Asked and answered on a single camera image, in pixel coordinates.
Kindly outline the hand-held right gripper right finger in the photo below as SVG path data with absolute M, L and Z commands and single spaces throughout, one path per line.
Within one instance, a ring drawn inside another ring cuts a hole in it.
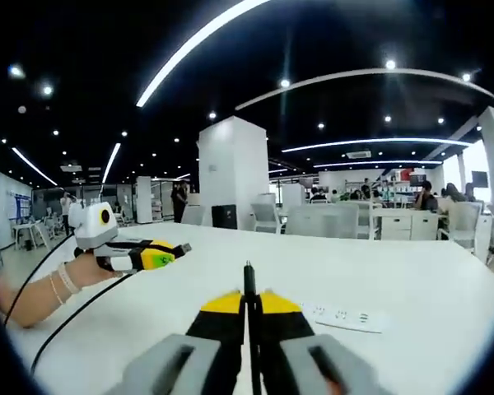
M 257 296 L 259 369 L 268 394 L 387 394 L 375 369 L 301 307 L 271 291 Z

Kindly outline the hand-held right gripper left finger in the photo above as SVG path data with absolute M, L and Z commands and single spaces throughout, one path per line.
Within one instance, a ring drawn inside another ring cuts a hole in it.
M 184 334 L 133 359 L 108 394 L 232 394 L 241 369 L 245 301 L 238 290 L 201 307 Z

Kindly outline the person's left hand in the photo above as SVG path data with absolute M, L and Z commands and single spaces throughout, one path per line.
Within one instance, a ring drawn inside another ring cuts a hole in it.
M 100 267 L 92 253 L 83 253 L 67 263 L 66 271 L 73 285 L 79 290 L 123 276 L 122 272 L 110 272 Z

